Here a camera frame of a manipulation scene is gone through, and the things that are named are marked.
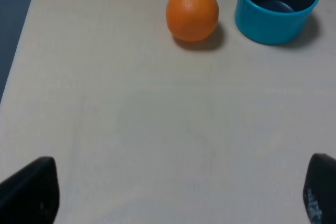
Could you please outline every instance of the blue bowl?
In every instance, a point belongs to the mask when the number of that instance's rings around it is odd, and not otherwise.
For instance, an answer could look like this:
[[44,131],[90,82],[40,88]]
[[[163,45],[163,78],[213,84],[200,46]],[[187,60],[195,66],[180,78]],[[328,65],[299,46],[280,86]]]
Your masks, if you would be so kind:
[[235,21],[248,38],[283,44],[299,36],[319,0],[238,0]]

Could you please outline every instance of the orange fruit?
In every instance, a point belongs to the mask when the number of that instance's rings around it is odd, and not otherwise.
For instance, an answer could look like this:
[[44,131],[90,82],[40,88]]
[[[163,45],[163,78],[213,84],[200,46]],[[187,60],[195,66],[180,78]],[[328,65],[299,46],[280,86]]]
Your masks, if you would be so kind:
[[216,0],[169,0],[166,21],[176,38],[200,41],[215,30],[218,12]]

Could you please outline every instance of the table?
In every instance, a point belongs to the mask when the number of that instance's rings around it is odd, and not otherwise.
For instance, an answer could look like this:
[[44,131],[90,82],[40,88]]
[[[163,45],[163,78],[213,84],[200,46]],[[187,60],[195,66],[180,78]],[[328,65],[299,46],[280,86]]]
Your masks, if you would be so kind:
[[0,106],[0,179],[56,159],[56,223],[308,223],[315,152],[336,156],[336,0],[285,46],[217,0],[178,45],[167,0],[32,0]]

